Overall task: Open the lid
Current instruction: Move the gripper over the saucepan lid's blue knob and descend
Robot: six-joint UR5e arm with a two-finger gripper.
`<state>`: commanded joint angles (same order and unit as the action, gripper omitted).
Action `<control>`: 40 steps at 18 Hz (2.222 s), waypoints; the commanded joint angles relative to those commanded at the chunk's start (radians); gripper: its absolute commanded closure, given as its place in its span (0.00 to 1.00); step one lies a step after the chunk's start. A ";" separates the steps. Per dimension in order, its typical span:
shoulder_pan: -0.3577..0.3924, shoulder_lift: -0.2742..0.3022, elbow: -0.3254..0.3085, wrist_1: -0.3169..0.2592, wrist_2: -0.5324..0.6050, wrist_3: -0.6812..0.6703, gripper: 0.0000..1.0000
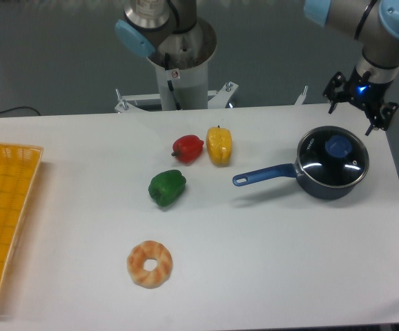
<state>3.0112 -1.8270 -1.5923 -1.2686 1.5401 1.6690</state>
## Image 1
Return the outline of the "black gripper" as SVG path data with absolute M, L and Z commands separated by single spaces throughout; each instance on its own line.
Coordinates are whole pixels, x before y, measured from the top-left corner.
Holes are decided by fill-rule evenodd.
M 369 136 L 373 130 L 387 131 L 394 114 L 399 109 L 398 103 L 383 104 L 390 85 L 389 69 L 371 64 L 357 64 L 348 79 L 341 72 L 336 72 L 322 95 L 329 101 L 329 114 L 332 114 L 336 106 L 343 102 L 364 110 L 370 122 L 365 135 Z

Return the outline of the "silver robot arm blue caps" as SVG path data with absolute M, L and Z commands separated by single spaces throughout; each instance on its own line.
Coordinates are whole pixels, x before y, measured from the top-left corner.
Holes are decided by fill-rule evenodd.
M 337 72 L 323 91 L 331 108 L 350 103 L 365 113 L 371 130 L 386 130 L 398 109 L 385 93 L 399 72 L 399 1 L 305 1 L 304 14 L 362 44 L 351 76 Z M 207 107 L 217 37 L 195 1 L 127 1 L 115 33 L 153 64 L 164 110 Z

